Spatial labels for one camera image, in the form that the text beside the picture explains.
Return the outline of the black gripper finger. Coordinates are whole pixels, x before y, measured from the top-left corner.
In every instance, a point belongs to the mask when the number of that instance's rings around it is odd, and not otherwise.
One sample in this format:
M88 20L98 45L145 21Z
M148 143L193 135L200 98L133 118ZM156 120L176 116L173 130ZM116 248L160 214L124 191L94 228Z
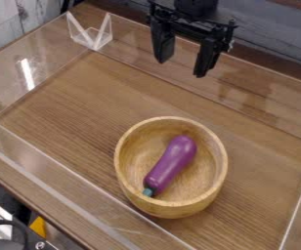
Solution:
M172 30L172 25L152 18L150 35L154 57L160 63L165 63L174 55L176 34Z
M201 50L194 67L194 75L198 78L205 77L208 72L214 68L220 53L220 43L213 38L206 38L201 43Z

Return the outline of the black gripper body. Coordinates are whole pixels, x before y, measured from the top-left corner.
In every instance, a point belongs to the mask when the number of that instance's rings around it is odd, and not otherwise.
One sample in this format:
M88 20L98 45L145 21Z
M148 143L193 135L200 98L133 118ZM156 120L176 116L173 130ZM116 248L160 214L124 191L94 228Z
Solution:
M149 3L149 22L160 21L172 32L196 40L212 37L221 52L232 50L238 24L218 10L218 0L149 0Z

